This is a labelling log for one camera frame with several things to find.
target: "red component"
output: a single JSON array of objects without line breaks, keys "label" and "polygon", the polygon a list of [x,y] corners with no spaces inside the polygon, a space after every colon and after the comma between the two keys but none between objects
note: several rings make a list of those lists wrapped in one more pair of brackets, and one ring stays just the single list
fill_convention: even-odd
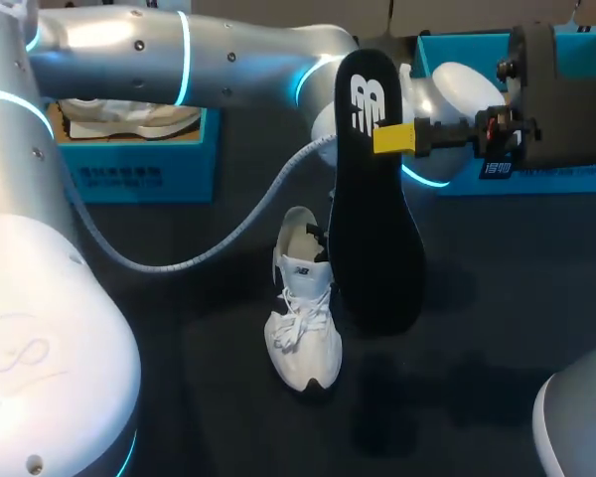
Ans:
[{"label": "red component", "polygon": [[492,140],[493,128],[495,127],[495,124],[497,124],[496,118],[491,117],[490,119],[488,119],[488,130],[486,131],[486,139],[488,139],[489,141]]}]

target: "cable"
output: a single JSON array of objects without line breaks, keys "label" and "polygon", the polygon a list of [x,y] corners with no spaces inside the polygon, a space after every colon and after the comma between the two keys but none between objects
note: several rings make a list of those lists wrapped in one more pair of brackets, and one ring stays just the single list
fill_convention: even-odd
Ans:
[{"label": "cable", "polygon": [[327,144],[333,142],[336,139],[335,134],[331,134],[328,136],[323,136],[319,139],[316,139],[313,142],[310,142],[298,152],[296,152],[291,159],[287,161],[287,163],[283,166],[280,170],[274,181],[271,183],[271,186],[267,190],[264,196],[256,207],[252,209],[249,215],[240,223],[236,229],[234,229],[227,237],[217,243],[215,246],[210,248],[209,250],[201,253],[200,255],[195,256],[194,258],[190,258],[189,260],[182,261],[180,263],[173,263],[171,265],[143,265],[141,263],[137,263],[129,258],[126,258],[124,255],[119,253],[103,236],[103,234],[99,231],[97,226],[95,225],[92,216],[88,212],[86,205],[84,204],[81,196],[79,195],[79,191],[75,185],[73,177],[71,176],[71,171],[69,170],[69,166],[67,162],[61,160],[63,164],[63,176],[65,187],[69,194],[69,197],[73,201],[73,205],[77,210],[83,224],[86,226],[94,240],[97,244],[101,247],[101,249],[114,261],[117,263],[130,268],[135,271],[140,271],[142,273],[170,273],[174,271],[181,271],[192,266],[198,265],[206,261],[209,258],[212,258],[214,255],[222,251],[228,245],[230,245],[233,241],[235,241],[243,232],[245,232],[249,226],[258,218],[260,213],[265,210],[265,208],[271,203],[271,200],[274,196],[278,193],[280,186],[284,183],[285,179],[289,174],[296,168],[296,166],[302,162],[309,154],[319,150],[320,148],[326,146]]}]

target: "blue box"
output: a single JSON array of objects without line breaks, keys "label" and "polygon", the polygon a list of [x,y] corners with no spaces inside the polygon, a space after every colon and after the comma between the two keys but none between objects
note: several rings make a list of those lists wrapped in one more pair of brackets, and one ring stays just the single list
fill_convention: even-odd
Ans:
[{"label": "blue box", "polygon": [[87,204],[206,204],[213,199],[221,113],[202,112],[199,139],[61,143]]},{"label": "blue box", "polygon": [[[441,64],[456,62],[484,75],[501,91],[497,62],[508,55],[508,34],[422,36],[412,65],[416,78],[429,77]],[[588,33],[557,33],[558,69],[569,78],[596,77],[596,28]],[[596,166],[517,171],[507,180],[480,180],[482,159],[473,159],[451,183],[445,196],[563,194],[596,192]]]}]

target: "shoe insole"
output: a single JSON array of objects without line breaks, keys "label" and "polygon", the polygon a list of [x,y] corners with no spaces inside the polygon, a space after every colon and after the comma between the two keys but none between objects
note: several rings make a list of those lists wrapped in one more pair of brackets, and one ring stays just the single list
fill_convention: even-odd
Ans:
[{"label": "shoe insole", "polygon": [[322,247],[316,238],[307,232],[307,229],[296,227],[291,234],[287,255],[291,258],[298,258],[305,261],[314,261],[320,254]]},{"label": "shoe insole", "polygon": [[406,330],[419,315],[426,260],[401,188],[401,154],[373,155],[373,129],[402,121],[395,65],[358,50],[336,77],[338,166],[329,259],[348,311],[368,332]]}]

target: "white sneaker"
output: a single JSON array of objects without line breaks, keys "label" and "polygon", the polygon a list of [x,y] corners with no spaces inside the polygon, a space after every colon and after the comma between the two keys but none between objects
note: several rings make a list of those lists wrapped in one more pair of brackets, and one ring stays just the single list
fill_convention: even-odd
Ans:
[{"label": "white sneaker", "polygon": [[285,215],[272,268],[283,289],[265,324],[269,358],[292,390],[326,390],[340,372],[342,338],[329,309],[333,273],[324,233],[308,209]]},{"label": "white sneaker", "polygon": [[65,99],[59,106],[66,134],[71,139],[116,134],[163,139],[181,133],[201,118],[201,110],[197,107],[113,99]]}]

